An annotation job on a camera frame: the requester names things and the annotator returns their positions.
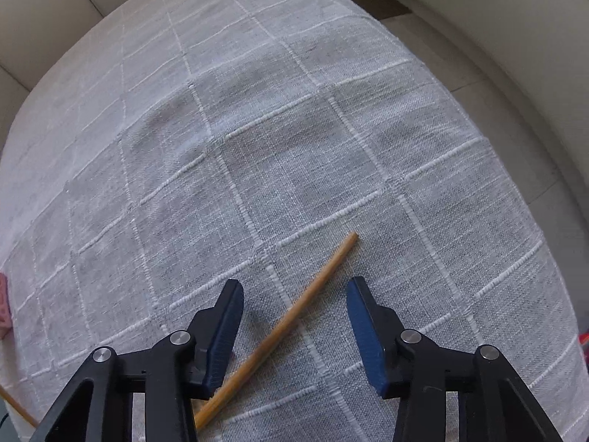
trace wooden stick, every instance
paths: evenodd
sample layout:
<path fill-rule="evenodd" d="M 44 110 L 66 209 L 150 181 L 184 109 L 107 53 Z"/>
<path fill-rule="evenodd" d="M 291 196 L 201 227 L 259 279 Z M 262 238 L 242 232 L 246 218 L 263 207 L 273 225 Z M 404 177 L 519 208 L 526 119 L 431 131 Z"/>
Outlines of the wooden stick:
<path fill-rule="evenodd" d="M 301 294 L 301 297 L 293 304 L 289 311 L 282 317 L 278 324 L 272 329 L 272 332 L 261 341 L 260 345 L 251 353 L 246 361 L 239 366 L 235 373 L 227 380 L 217 391 L 217 393 L 194 415 L 194 425 L 197 432 L 201 431 L 219 411 L 237 394 L 238 390 L 247 382 L 247 380 L 257 371 L 258 367 L 263 364 L 266 358 L 278 346 L 280 341 L 294 327 L 301 313 L 309 306 L 313 298 L 325 286 L 325 283 L 332 276 L 334 271 L 343 262 L 344 258 L 350 252 L 350 249 L 356 243 L 358 235 L 350 233 L 343 240 L 339 248 L 334 252 L 331 259 L 323 266 L 319 274 L 315 276 L 313 282 Z"/>
<path fill-rule="evenodd" d="M 24 420 L 26 420 L 34 428 L 37 428 L 39 422 L 33 419 L 31 414 L 29 414 L 27 410 L 14 399 L 13 396 L 8 394 L 8 392 L 4 387 L 2 387 L 2 385 L 0 385 L 0 397 L 2 397 L 6 402 L 13 406 L 14 410 L 17 411 Z"/>

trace metal screw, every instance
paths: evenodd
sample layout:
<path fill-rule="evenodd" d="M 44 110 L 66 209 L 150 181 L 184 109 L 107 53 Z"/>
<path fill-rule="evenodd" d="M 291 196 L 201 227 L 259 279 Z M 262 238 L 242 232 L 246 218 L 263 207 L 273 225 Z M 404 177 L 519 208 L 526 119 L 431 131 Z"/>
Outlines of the metal screw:
<path fill-rule="evenodd" d="M 481 346 L 481 355 L 488 361 L 494 361 L 499 357 L 499 349 L 492 345 Z"/>
<path fill-rule="evenodd" d="M 421 340 L 421 334 L 413 329 L 405 329 L 401 332 L 401 339 L 407 344 L 417 344 Z"/>
<path fill-rule="evenodd" d="M 104 362 L 110 359 L 112 352 L 108 347 L 101 347 L 96 349 L 92 354 L 92 359 L 96 362 Z"/>
<path fill-rule="evenodd" d="M 190 340 L 190 334 L 185 330 L 177 330 L 170 336 L 170 342 L 174 345 L 186 344 Z"/>

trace gray tablecloth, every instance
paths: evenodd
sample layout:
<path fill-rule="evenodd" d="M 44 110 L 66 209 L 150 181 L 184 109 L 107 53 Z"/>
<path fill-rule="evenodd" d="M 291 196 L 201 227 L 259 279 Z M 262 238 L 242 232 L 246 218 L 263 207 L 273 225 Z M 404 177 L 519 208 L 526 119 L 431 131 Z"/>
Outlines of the gray tablecloth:
<path fill-rule="evenodd" d="M 497 345 L 564 439 L 587 437 L 589 379 L 541 231 L 452 96 L 348 0 L 128 1 L 24 103 L 0 195 L 15 323 L 0 381 L 38 418 L 92 347 L 149 347 L 228 277 L 246 294 L 233 370 L 356 230 L 203 440 L 391 439 L 396 402 L 369 387 L 346 314 L 354 274 L 440 345 Z"/>

